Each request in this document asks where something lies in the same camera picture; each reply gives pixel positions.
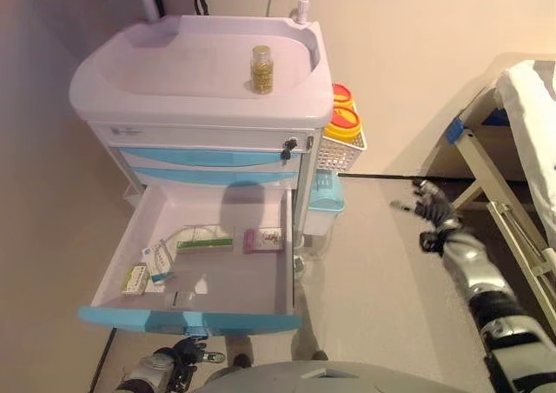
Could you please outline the right robot hand black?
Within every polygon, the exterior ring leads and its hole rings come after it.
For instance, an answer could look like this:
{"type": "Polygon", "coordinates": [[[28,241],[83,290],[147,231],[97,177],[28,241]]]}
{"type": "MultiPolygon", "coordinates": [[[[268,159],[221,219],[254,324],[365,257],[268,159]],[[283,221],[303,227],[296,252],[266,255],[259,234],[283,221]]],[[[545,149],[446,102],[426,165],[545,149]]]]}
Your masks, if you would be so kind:
{"type": "Polygon", "coordinates": [[[455,227],[460,223],[454,207],[438,186],[426,179],[414,179],[412,186],[415,196],[414,205],[394,200],[389,206],[395,210],[414,214],[430,222],[436,229],[455,227]]]}

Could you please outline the left robot hand black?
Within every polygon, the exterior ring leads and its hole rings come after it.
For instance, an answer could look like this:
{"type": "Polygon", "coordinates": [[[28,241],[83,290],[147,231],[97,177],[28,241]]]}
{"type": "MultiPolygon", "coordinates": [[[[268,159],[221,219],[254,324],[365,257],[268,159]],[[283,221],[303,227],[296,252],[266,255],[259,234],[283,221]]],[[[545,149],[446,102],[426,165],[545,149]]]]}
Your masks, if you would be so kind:
{"type": "Polygon", "coordinates": [[[221,364],[226,361],[226,355],[219,351],[207,350],[207,336],[188,336],[177,342],[173,350],[180,357],[184,365],[197,363],[221,364]]]}

